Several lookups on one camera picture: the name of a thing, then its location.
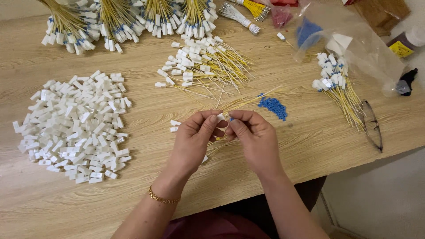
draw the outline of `wooden table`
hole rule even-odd
[[[246,9],[240,8],[246,16]],[[156,39],[145,31],[140,42],[122,44],[124,54],[104,49],[103,40],[82,56],[64,47],[40,44],[46,16],[0,22],[0,238],[106,239],[139,201],[161,170],[173,147],[169,121],[184,120],[199,104],[175,89],[156,89],[163,80],[156,70],[175,55],[170,45],[178,36]],[[374,80],[356,80],[355,90],[368,99],[381,125],[384,153],[379,153],[348,126],[337,106],[311,88],[320,77],[316,60],[297,64],[293,50],[276,37],[271,19],[258,25],[256,37],[232,20],[217,20],[215,34],[256,61],[253,97],[275,86],[287,92],[279,100],[287,107],[287,121],[256,109],[278,131],[280,156],[294,183],[372,162],[425,145],[425,94],[414,83],[411,97],[386,98]],[[294,42],[294,29],[285,33]],[[76,185],[63,174],[30,163],[17,145],[12,121],[22,121],[34,104],[29,97],[49,79],[68,81],[75,74],[89,76],[97,69],[122,72],[126,95],[133,101],[124,115],[125,143],[133,160],[119,180]],[[225,98],[230,102],[240,96]],[[215,107],[216,102],[202,99]],[[263,193],[260,182],[242,157],[240,146],[224,148],[201,166],[188,182],[175,217],[181,217]]]

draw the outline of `label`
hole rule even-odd
[[[400,41],[397,41],[389,48],[400,58],[410,56],[415,52],[409,49],[407,46],[403,45],[403,43],[401,43]]]

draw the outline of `maroon clothing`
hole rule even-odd
[[[212,210],[175,219],[163,239],[270,239],[256,224],[237,215]]]

